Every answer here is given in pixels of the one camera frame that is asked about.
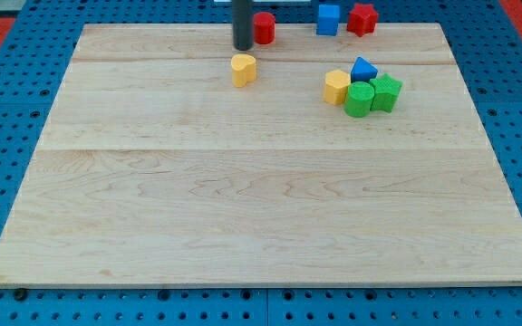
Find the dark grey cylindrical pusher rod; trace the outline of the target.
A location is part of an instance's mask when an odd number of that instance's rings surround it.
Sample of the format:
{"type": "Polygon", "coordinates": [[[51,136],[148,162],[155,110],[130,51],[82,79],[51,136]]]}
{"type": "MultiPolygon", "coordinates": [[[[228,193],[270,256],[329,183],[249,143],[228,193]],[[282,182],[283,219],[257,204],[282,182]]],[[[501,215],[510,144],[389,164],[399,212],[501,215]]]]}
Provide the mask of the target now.
{"type": "Polygon", "coordinates": [[[233,45],[239,51],[248,51],[253,46],[253,1],[232,1],[233,45]]]}

